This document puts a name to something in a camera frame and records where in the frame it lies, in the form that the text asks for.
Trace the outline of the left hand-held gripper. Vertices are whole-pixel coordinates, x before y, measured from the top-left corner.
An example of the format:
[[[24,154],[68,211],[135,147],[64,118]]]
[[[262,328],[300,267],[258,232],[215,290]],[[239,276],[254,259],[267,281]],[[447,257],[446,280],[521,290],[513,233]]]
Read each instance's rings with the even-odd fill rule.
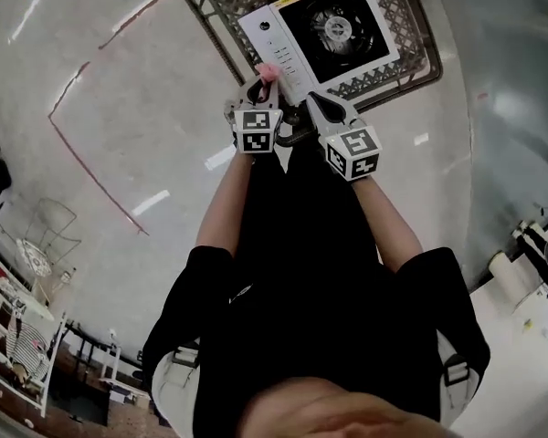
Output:
[[[225,106],[237,150],[243,154],[273,152],[283,120],[278,109],[279,82],[252,78],[239,88],[237,100],[238,107],[233,102]]]

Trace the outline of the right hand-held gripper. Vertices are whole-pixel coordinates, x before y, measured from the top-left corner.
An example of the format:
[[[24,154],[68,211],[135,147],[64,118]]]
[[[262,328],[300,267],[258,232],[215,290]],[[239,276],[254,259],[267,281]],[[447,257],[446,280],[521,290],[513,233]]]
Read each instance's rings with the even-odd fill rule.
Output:
[[[349,183],[373,174],[383,147],[375,128],[364,125],[354,105],[326,91],[311,91],[306,105],[313,125],[323,134],[318,142],[331,169]]]

